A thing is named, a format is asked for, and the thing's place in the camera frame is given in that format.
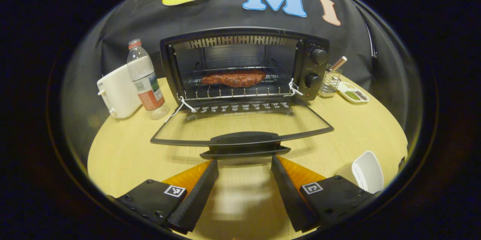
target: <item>screw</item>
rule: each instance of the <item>screw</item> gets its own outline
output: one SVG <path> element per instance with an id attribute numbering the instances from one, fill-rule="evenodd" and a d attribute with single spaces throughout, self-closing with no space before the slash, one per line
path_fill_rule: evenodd
<path id="1" fill-rule="evenodd" d="M 161 211 L 155 211 L 155 215 L 158 217 L 158 218 L 163 218 L 163 213 Z"/>

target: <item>bottle label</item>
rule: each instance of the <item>bottle label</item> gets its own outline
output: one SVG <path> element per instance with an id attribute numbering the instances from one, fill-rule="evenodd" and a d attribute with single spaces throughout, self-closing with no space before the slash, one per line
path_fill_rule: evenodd
<path id="1" fill-rule="evenodd" d="M 162 92 L 160 91 L 159 83 L 157 82 L 157 77 L 155 72 L 143 77 L 139 80 L 134 81 L 137 87 L 137 92 L 139 98 L 142 101 L 146 110 L 154 110 L 162 106 Z"/>

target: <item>plastic water bottle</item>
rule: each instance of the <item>plastic water bottle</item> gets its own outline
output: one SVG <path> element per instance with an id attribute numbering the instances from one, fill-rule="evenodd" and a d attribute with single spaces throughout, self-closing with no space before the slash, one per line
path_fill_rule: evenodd
<path id="1" fill-rule="evenodd" d="M 163 105 L 165 98 L 160 91 L 149 54 L 142 48 L 140 39 L 130 41 L 129 50 L 127 69 L 130 79 L 137 87 L 137 94 L 151 119 L 160 119 L 169 112 L 169 108 Z"/>

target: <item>oven vent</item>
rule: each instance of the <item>oven vent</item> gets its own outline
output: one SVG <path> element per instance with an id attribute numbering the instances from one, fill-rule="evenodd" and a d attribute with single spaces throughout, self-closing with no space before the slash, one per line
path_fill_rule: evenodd
<path id="1" fill-rule="evenodd" d="M 232 44 L 283 45 L 285 41 L 285 38 L 277 36 L 218 36 L 191 40 L 184 42 L 184 45 L 186 48 L 191 49 Z"/>

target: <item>spices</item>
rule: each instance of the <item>spices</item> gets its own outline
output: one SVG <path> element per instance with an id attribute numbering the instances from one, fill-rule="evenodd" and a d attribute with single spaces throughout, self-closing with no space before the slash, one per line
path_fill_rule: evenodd
<path id="1" fill-rule="evenodd" d="M 360 98 L 364 99 L 364 100 L 367 100 L 368 98 L 366 98 L 360 91 L 355 91 L 354 93 L 356 93 Z"/>
<path id="2" fill-rule="evenodd" d="M 354 99 L 354 100 L 360 100 L 359 97 L 357 97 L 354 92 L 346 91 L 346 92 L 344 92 L 344 93 L 345 93 L 347 96 L 349 96 L 350 98 Z"/>

